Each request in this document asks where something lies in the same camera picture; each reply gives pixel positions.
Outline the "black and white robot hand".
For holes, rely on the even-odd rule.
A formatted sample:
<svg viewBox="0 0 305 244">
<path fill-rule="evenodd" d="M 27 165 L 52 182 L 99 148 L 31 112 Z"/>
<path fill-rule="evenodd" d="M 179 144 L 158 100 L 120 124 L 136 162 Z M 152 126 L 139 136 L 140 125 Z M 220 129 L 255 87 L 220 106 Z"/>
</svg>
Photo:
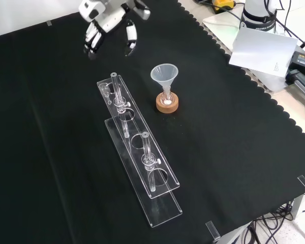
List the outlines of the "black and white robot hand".
<svg viewBox="0 0 305 244">
<path fill-rule="evenodd" d="M 83 0 L 79 5 L 79 13 L 89 23 L 84 36 L 84 53 L 93 59 L 101 47 L 106 35 L 117 30 L 122 22 L 126 22 L 127 45 L 125 56 L 134 51 L 137 44 L 135 23 L 127 18 L 134 11 L 142 20 L 150 17 L 150 8 L 143 1 L 91 1 Z"/>
</svg>

